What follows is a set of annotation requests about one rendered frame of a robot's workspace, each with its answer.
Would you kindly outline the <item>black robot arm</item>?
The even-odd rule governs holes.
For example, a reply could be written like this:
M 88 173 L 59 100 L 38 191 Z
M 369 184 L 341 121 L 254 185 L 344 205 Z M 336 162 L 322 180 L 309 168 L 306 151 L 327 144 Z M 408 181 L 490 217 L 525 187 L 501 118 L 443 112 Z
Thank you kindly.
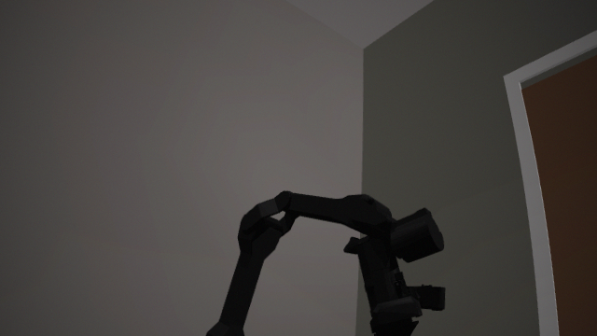
M 285 216 L 279 221 L 271 217 L 282 211 Z M 275 198 L 258 203 L 242 218 L 238 264 L 219 321 L 206 336 L 244 336 L 243 325 L 264 260 L 298 217 L 341 223 L 367 235 L 362 239 L 351 237 L 343 249 L 358 254 L 363 276 L 398 267 L 396 257 L 409 263 L 444 249 L 442 233 L 426 208 L 397 221 L 389 208 L 366 194 L 332 199 L 282 191 Z M 422 309 L 445 309 L 445 287 L 407 287 L 404 279 L 402 283 L 402 298 L 413 297 Z

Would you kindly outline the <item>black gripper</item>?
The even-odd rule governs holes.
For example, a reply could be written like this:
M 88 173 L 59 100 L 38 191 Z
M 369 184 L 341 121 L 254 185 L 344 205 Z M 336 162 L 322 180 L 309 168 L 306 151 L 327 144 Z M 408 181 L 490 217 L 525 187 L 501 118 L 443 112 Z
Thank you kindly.
M 371 333 L 374 336 L 410 336 L 422 315 L 418 300 L 402 298 L 403 272 L 398 267 L 381 269 L 363 276 L 370 306 Z

